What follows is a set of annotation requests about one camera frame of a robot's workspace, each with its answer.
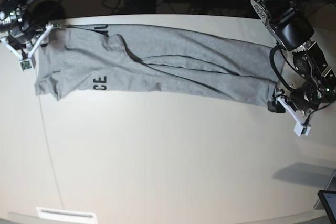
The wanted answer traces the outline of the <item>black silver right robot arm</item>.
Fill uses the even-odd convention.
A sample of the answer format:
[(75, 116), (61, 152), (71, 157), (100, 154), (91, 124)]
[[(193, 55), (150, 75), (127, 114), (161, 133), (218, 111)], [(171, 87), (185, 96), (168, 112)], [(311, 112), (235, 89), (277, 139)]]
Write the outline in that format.
[(28, 50), (49, 21), (65, 18), (63, 0), (46, 0), (32, 7), (36, 1), (1, 0), (1, 32), (15, 50)]

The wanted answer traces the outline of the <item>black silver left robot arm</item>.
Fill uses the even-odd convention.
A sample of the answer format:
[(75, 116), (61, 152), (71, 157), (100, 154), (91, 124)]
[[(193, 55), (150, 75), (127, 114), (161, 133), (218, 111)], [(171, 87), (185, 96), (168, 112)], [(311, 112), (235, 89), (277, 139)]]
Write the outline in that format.
[[(282, 85), (290, 92), (281, 96), (294, 110), (318, 111), (321, 104), (335, 102), (335, 75), (324, 54), (311, 38), (314, 29), (299, 9), (296, 0), (251, 0), (251, 5), (276, 40), (270, 52), (270, 64)], [(275, 64), (275, 54), (291, 52), (294, 72), (304, 79), (302, 86), (292, 88)]]

